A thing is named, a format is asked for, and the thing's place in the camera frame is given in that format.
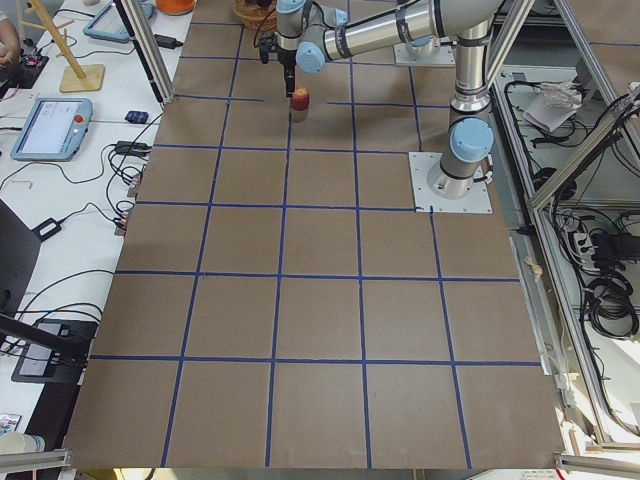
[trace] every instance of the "metal base plate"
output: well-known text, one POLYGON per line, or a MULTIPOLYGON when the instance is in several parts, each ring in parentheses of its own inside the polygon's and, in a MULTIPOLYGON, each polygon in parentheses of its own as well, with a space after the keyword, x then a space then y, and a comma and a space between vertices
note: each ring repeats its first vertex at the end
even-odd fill
POLYGON ((450 46, 440 46, 432 50, 426 50, 420 55, 412 55, 407 50, 404 43, 394 45, 393 52, 396 56, 396 65, 409 67, 434 67, 434 68, 454 68, 456 66, 453 50, 450 46))
POLYGON ((413 199, 418 212, 443 213, 493 213, 491 201, 485 182, 474 183, 467 195, 458 200, 442 198, 434 193, 427 182, 431 167, 440 161, 441 153, 410 152, 411 183, 413 184, 413 199))

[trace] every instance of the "white desk surface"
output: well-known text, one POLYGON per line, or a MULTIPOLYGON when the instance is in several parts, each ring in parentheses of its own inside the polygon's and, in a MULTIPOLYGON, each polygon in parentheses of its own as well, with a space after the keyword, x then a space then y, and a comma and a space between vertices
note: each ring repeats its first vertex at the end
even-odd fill
MULTIPOLYGON (((86 7, 81 0, 67 0, 63 8, 95 13, 106 4, 105 0, 94 7, 86 7)), ((60 24, 68 17, 78 20, 69 26, 69 35, 78 40, 73 47, 76 55, 83 55, 93 50, 129 51, 131 43, 118 44, 91 39, 82 34, 86 20, 81 16, 63 12, 56 18, 60 24)), ((170 35, 184 40, 191 20, 191 15, 170 17, 156 12, 151 21, 154 33, 170 35)), ((39 45, 46 45, 50 36, 45 34, 39 45)), ((38 79, 35 88, 23 90, 9 100, 0 102, 0 127, 21 127, 24 118, 31 111, 33 102, 42 97, 64 97, 58 91, 62 71, 66 60, 55 58, 58 48, 54 45, 44 49, 44 54, 51 57, 49 64, 38 79)), ((180 49, 162 49, 163 58, 171 76, 175 73, 180 49)), ((78 153, 69 162, 59 165, 66 174, 81 180, 95 177, 101 170, 100 152, 104 146, 118 140, 133 140, 144 128, 142 125, 131 125, 124 121, 129 110, 144 110, 150 118, 160 113, 158 105, 137 54, 128 56, 113 54, 96 54, 81 63, 103 63, 106 75, 102 90, 93 93, 80 93, 74 96, 86 97, 93 102, 94 115, 89 130, 78 153)), ((151 126, 140 138, 140 141, 152 144, 157 132, 157 125, 151 126)), ((0 131, 0 182, 9 174, 24 165, 10 157, 10 151, 17 139, 18 132, 0 131)), ((140 164, 139 160, 127 160, 126 164, 140 164)), ((9 180, 0 191, 0 198, 30 228, 43 220, 52 217, 60 219, 70 212, 81 209, 87 202, 93 202, 109 216, 114 214, 109 208, 105 196, 107 182, 112 170, 108 163, 104 174, 95 181, 80 185, 68 183, 60 171, 48 165, 32 165, 9 180)), ((116 179, 110 196, 115 202, 126 198, 127 188, 116 179)), ((35 271, 29 283, 22 307, 32 296, 50 283, 67 275, 90 269, 115 269, 123 239, 114 235, 113 224, 107 222, 93 207, 66 221, 62 232, 44 242, 35 271)), ((92 273, 66 281, 43 294, 32 305, 33 309, 53 309, 72 302, 91 302, 103 307, 109 287, 111 275, 92 273)), ((41 384, 13 383, 10 381, 17 358, 0 356, 0 413, 11 413, 22 416, 18 431, 24 431, 42 391, 41 384)))
MULTIPOLYGON (((97 13, 106 5, 102 0, 92 7, 85 6, 81 0, 67 0, 63 8, 97 13)), ((68 35, 78 43, 71 50, 76 56, 82 56, 96 50, 130 52, 133 44, 109 42, 91 38, 82 33, 82 29, 90 19, 75 13, 61 12, 56 17, 56 24, 74 19, 75 22, 67 27, 68 35)), ((191 15, 170 16, 156 11, 150 21, 154 33, 168 35, 184 41, 191 21, 191 15)), ((51 41, 49 33, 45 33, 38 45, 48 45, 51 41)), ((0 102, 0 116, 26 118, 31 111, 33 101, 43 97, 83 97, 93 102, 93 120, 100 122, 121 122, 129 110, 143 110, 149 112, 150 118, 160 113, 160 107, 153 95, 142 64, 136 52, 130 55, 115 55, 112 53, 98 53, 78 60, 80 65, 105 65, 105 78, 102 89, 97 92, 82 92, 77 94, 61 94, 60 79, 68 63, 64 57, 56 58, 59 49, 55 44, 43 49, 43 55, 50 58, 40 78, 33 89, 21 90, 9 100, 0 102)), ((178 66, 181 49, 160 49, 162 58, 167 66, 169 75, 173 77, 178 66)))

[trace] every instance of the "wooden base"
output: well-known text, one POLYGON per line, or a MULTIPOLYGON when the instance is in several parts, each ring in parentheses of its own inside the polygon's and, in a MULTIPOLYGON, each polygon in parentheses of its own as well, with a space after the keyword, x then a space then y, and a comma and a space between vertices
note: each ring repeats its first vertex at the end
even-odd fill
POLYGON ((71 67, 65 68, 60 93, 95 92, 102 88, 104 65, 82 65, 82 70, 85 78, 78 78, 71 67))

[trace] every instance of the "white cup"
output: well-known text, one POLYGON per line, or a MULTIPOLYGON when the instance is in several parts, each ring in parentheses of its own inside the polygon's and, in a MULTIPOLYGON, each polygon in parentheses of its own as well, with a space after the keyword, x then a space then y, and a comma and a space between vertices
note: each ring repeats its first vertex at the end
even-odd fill
POLYGON ((19 432, 7 432, 0 435, 0 455, 43 451, 44 440, 42 437, 19 432))

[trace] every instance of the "person's hand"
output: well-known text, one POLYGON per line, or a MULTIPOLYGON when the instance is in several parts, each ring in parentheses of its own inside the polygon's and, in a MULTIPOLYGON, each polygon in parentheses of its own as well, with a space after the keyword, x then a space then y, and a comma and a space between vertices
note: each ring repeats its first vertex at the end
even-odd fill
POLYGON ((18 45, 0 46, 0 65, 8 67, 20 62, 20 47, 18 45))

